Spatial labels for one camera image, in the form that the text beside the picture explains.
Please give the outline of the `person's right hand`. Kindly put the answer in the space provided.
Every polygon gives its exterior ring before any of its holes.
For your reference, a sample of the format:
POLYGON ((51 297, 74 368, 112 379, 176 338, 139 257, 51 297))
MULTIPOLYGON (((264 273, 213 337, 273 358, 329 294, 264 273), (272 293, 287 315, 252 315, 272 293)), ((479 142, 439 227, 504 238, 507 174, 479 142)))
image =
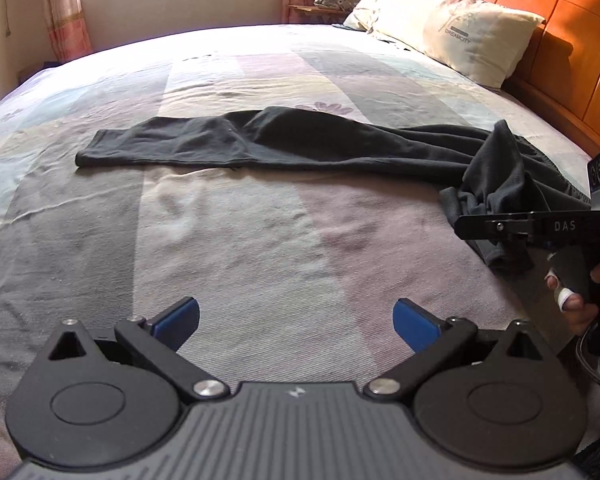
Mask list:
MULTIPOLYGON (((591 271, 590 277, 596 284, 600 284, 600 263, 591 271)), ((562 317, 567 322, 571 333, 582 336, 598 315, 596 304, 588 304, 581 295, 575 292, 568 296, 561 304, 562 317)))

